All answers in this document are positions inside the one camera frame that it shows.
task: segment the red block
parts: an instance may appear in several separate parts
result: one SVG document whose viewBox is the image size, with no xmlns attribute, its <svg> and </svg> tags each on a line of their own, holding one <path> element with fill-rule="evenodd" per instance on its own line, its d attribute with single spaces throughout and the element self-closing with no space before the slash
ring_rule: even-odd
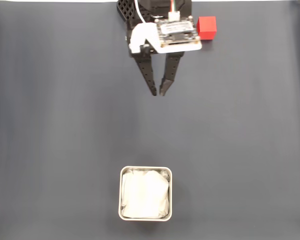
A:
<svg viewBox="0 0 300 240">
<path fill-rule="evenodd" d="M 201 40 L 213 40 L 217 33 L 217 21 L 215 16 L 200 16 L 196 24 L 196 30 Z"/>
</svg>

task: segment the dark gray backdrop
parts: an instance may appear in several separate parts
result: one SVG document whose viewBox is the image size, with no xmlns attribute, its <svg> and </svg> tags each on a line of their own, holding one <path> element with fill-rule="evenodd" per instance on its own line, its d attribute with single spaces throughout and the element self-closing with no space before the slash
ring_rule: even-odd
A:
<svg viewBox="0 0 300 240">
<path fill-rule="evenodd" d="M 193 3 L 216 38 L 153 97 L 115 3 L 0 2 L 0 240 L 300 240 L 297 13 Z M 119 218 L 127 165 L 172 170 L 169 222 Z"/>
</svg>

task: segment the connector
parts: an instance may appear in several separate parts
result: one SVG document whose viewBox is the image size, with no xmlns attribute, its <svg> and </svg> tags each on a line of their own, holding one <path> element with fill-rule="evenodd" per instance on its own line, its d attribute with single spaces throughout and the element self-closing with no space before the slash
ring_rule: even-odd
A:
<svg viewBox="0 0 300 240">
<path fill-rule="evenodd" d="M 179 11 L 170 11 L 168 13 L 168 19 L 170 22 L 180 21 L 180 12 Z"/>
</svg>

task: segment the white cloth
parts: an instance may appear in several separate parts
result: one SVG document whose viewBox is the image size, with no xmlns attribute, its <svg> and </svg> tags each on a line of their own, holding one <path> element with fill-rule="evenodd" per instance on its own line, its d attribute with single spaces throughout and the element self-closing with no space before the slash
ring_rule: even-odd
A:
<svg viewBox="0 0 300 240">
<path fill-rule="evenodd" d="M 122 215 L 126 218 L 163 218 L 169 213 L 166 171 L 129 170 L 122 176 Z"/>
</svg>

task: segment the metal container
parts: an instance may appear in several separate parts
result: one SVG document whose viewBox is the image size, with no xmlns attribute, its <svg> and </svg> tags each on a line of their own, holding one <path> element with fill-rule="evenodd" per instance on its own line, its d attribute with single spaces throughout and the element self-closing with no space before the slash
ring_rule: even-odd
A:
<svg viewBox="0 0 300 240">
<path fill-rule="evenodd" d="M 128 170 L 155 170 L 161 171 L 165 170 L 169 175 L 169 189 L 168 189 L 168 198 L 169 198 L 169 213 L 167 216 L 162 218 L 128 218 L 122 215 L 122 177 L 124 173 Z M 153 221 L 153 222 L 166 222 L 172 216 L 172 172 L 169 168 L 165 166 L 125 166 L 120 172 L 120 186 L 119 186 L 119 216 L 125 221 Z"/>
</svg>

